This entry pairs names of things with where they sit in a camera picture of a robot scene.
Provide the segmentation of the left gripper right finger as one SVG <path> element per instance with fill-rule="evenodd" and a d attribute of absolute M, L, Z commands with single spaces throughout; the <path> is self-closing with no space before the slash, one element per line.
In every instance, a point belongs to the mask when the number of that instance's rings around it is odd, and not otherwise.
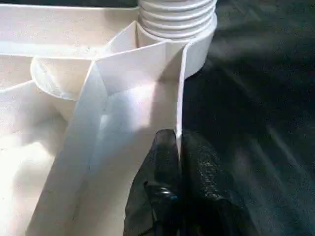
<path fill-rule="evenodd" d="M 247 236 L 248 220 L 213 146 L 197 133 L 182 136 L 182 174 L 190 236 Z"/>

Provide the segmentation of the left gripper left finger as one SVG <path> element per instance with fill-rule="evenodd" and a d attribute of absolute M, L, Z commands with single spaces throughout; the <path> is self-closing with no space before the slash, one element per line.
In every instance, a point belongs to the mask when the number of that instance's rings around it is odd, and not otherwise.
<path fill-rule="evenodd" d="M 181 222 L 176 135 L 160 130 L 133 179 L 125 207 L 125 235 L 176 236 Z"/>

